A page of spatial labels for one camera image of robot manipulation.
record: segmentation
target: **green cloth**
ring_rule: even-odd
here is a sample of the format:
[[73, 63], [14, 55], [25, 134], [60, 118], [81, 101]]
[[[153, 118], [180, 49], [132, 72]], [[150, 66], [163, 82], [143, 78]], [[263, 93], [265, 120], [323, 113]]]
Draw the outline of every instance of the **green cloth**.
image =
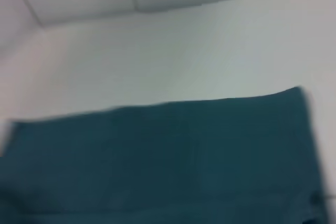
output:
[[326, 224], [322, 194], [300, 88], [18, 122], [0, 162], [4, 224]]

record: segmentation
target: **teal fabric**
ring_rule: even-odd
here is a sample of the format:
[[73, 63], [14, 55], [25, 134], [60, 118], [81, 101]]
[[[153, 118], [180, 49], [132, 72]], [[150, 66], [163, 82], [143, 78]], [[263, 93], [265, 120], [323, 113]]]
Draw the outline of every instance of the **teal fabric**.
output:
[[328, 223], [300, 88], [18, 122], [0, 191], [5, 224]]

